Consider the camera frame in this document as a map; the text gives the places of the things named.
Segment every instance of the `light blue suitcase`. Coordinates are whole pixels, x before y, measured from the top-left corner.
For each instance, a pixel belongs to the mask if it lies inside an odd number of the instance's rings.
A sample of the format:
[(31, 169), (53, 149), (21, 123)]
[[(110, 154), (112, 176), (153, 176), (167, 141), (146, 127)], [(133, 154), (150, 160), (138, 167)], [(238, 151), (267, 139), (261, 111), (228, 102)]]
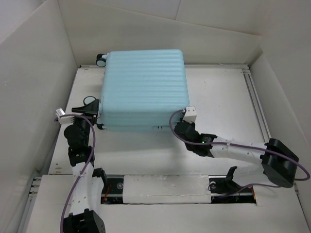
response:
[(180, 50), (107, 54), (98, 120), (104, 128), (123, 132), (166, 131), (172, 113), (188, 106), (187, 80)]

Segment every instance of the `white table surface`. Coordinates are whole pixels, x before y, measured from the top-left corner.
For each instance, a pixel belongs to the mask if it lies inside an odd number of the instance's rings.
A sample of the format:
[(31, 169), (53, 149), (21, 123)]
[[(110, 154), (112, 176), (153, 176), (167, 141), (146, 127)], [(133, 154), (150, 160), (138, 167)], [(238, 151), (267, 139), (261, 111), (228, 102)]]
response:
[[(85, 96), (99, 97), (104, 70), (80, 68), (67, 113)], [(197, 130), (245, 142), (263, 137), (240, 69), (187, 67), (190, 103), (198, 112)], [(62, 126), (49, 173), (44, 176), (27, 233), (57, 233), (72, 186), (68, 145)], [(96, 130), (95, 167), (107, 174), (226, 174), (245, 163), (201, 158), (171, 133), (114, 133)], [(107, 233), (307, 233), (293, 189), (254, 187), (255, 204), (100, 205)]]
[[(83, 105), (86, 96), (100, 97), (104, 69), (78, 69), (66, 113)], [(196, 129), (223, 138), (263, 142), (241, 69), (186, 67), (190, 104), (196, 106)], [(49, 174), (72, 174), (62, 125)], [(171, 132), (117, 133), (96, 128), (95, 167), (107, 174), (226, 174), (245, 163), (204, 158), (187, 151)]]

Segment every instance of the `purple cable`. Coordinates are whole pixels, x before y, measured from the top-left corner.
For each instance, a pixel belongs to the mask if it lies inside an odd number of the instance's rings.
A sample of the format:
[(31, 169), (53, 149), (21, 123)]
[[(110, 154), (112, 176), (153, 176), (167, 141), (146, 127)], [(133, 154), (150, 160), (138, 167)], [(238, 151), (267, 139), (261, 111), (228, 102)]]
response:
[[(94, 127), (92, 125), (92, 123), (85, 117), (85, 116), (82, 116), (82, 115), (78, 115), (78, 114), (66, 114), (66, 115), (62, 115), (61, 117), (77, 117), (77, 118), (82, 118), (84, 119), (91, 127), (92, 129), (92, 133), (93, 133), (93, 146), (92, 146), (92, 150), (91, 150), (91, 153), (89, 154), (89, 157), (86, 161), (86, 164), (84, 165), (84, 167), (82, 168), (81, 172), (80, 172), (80, 175), (83, 174), (83, 172), (85, 171), (87, 165), (89, 164), (89, 162), (91, 161), (92, 159), (92, 156), (94, 154), (94, 148), (95, 148), (95, 142), (96, 142), (96, 136), (95, 136), (95, 130), (94, 130)], [(76, 181), (73, 183), (73, 186), (68, 194), (68, 197), (66, 199), (66, 202), (65, 202), (65, 205), (64, 205), (64, 208), (63, 208), (63, 212), (62, 212), (62, 216), (61, 216), (61, 219), (60, 219), (60, 233), (63, 233), (64, 232), (64, 218), (65, 218), (65, 212), (66, 212), (66, 209), (67, 209), (67, 206), (69, 204), (69, 201), (70, 201), (70, 197), (75, 189), (75, 187), (77, 186), (77, 183), (78, 181), (80, 180), (81, 176), (78, 176)]]
[[(175, 115), (177, 114), (180, 114), (180, 113), (183, 113), (185, 112), (185, 109), (181, 109), (181, 110), (178, 110), (176, 112), (174, 112), (171, 117), (170, 117), (170, 129), (172, 131), (172, 133), (181, 141), (183, 141), (184, 143), (187, 143), (187, 144), (191, 144), (191, 145), (196, 145), (196, 146), (210, 146), (210, 145), (227, 145), (228, 143), (227, 142), (205, 142), (205, 143), (198, 143), (198, 142), (190, 142), (190, 141), (187, 141), (183, 138), (181, 138), (180, 136), (178, 136), (175, 131), (174, 131), (174, 126), (173, 126), (173, 123), (172, 123), (172, 119)], [(275, 151), (272, 151), (272, 150), (268, 150), (268, 149), (264, 149), (264, 148), (259, 148), (259, 147), (252, 147), (252, 146), (245, 146), (245, 145), (241, 145), (241, 144), (235, 144), (235, 143), (230, 143), (230, 146), (233, 146), (233, 147), (239, 147), (239, 148), (245, 148), (245, 149), (251, 149), (251, 150), (260, 150), (260, 151), (263, 151), (263, 152), (267, 152), (267, 153), (270, 153), (270, 154), (273, 154), (273, 155), (276, 155), (276, 156), (279, 156), (283, 159), (286, 159), (288, 161), (290, 161), (291, 163), (295, 164), (297, 167), (299, 167), (301, 170), (303, 170), (305, 172), (305, 174), (307, 175), (305, 178), (299, 178), (299, 179), (295, 179), (295, 181), (307, 181), (310, 179), (310, 173), (307, 171), (307, 169), (305, 169), (300, 163), (296, 162), (295, 160), (285, 156), (284, 154), (280, 154), (278, 152), (275, 152)], [(251, 185), (261, 185), (261, 186), (267, 186), (267, 187), (273, 187), (273, 188), (277, 188), (279, 186), (273, 186), (273, 185), (267, 185), (267, 184), (261, 184), (261, 183), (250, 183), (244, 187), (242, 187), (239, 191), (237, 191), (236, 193), (240, 193), (242, 190), (250, 187)], [(229, 197), (233, 194), (228, 194), (228, 195), (224, 195), (222, 197)]]

